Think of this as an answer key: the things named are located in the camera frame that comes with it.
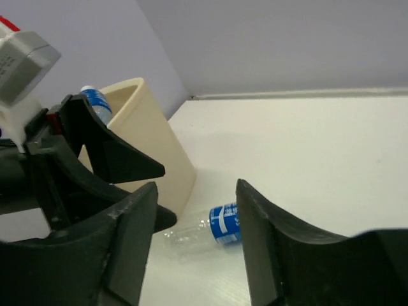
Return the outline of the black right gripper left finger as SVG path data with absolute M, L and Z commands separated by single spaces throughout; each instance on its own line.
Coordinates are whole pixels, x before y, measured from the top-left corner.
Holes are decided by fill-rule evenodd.
M 157 210 L 150 182 L 44 238 L 1 244 L 2 305 L 138 305 Z

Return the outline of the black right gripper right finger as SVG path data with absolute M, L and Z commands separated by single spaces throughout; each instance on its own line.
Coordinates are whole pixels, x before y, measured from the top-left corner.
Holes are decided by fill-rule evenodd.
M 315 227 L 236 186 L 253 305 L 406 305 L 407 230 L 353 237 Z

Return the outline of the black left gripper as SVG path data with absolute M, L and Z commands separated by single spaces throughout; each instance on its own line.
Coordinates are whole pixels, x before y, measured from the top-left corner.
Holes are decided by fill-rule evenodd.
M 82 94 L 3 129 L 11 143 L 1 142 L 1 213 L 40 208 L 53 231 L 126 198 L 117 184 L 165 174 L 161 163 L 109 130 Z M 92 171 L 77 158 L 82 147 Z

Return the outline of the blue label bottle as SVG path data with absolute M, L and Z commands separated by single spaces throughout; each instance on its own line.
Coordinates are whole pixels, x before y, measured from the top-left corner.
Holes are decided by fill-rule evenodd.
M 210 252 L 242 240 L 235 202 L 188 214 L 164 232 L 164 242 L 179 256 Z
M 86 96 L 92 109 L 107 126 L 111 121 L 113 114 L 105 95 L 101 91 L 89 85 L 83 86 L 80 93 Z

